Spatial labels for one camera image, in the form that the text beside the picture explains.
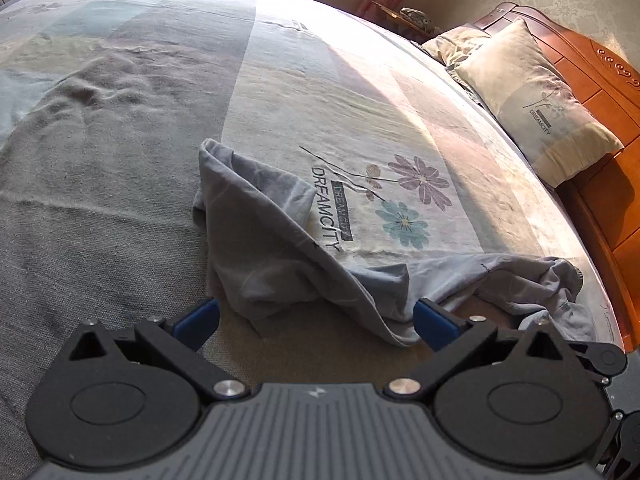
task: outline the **blue flower print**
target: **blue flower print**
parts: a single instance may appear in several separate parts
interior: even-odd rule
[[[376,210],[376,214],[386,222],[382,229],[394,240],[400,240],[403,247],[411,243],[416,249],[421,249],[423,242],[429,240],[427,222],[418,220],[417,211],[409,209],[402,202],[396,204],[391,200],[382,202],[382,207],[383,210]]]

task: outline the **crumpled cloth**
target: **crumpled cloth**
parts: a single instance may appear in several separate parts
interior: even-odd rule
[[[521,330],[548,317],[567,339],[595,338],[588,309],[575,303],[582,273],[567,260],[457,254],[347,268],[304,229],[313,185],[212,139],[200,146],[199,162],[193,207],[206,214],[209,279],[258,331],[280,311],[324,298],[385,341],[408,346],[419,340],[417,300],[454,312],[475,295],[521,316]]]

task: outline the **pillowcase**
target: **pillowcase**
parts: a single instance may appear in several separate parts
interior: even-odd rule
[[[467,24],[443,32],[423,43],[422,48],[444,66],[454,65],[455,68],[490,39],[484,30]]]
[[[455,67],[455,65],[446,66],[444,67],[444,70],[447,71],[447,74],[449,74],[453,81],[462,86],[462,89],[466,92],[466,95],[468,95],[473,102],[475,102],[479,106],[482,106],[482,101],[478,97],[478,92],[471,88],[471,86],[466,81],[464,81],[458,74],[456,74],[456,71],[454,70]]]
[[[552,187],[623,148],[576,100],[524,20],[498,32],[455,72],[478,92],[536,174]]]

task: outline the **wooden bed frame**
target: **wooden bed frame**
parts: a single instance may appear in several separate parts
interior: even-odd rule
[[[640,74],[532,7],[501,3],[476,26],[495,34],[516,18],[527,22],[578,101],[625,145],[557,191],[600,273],[629,352],[640,345]]]

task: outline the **nightstand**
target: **nightstand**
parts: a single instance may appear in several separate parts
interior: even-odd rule
[[[436,37],[436,34],[425,32],[409,20],[406,20],[398,12],[387,9],[384,5],[377,2],[372,3],[378,8],[379,18],[376,20],[376,24],[380,27],[384,27],[386,30],[390,30],[416,43],[424,43]]]

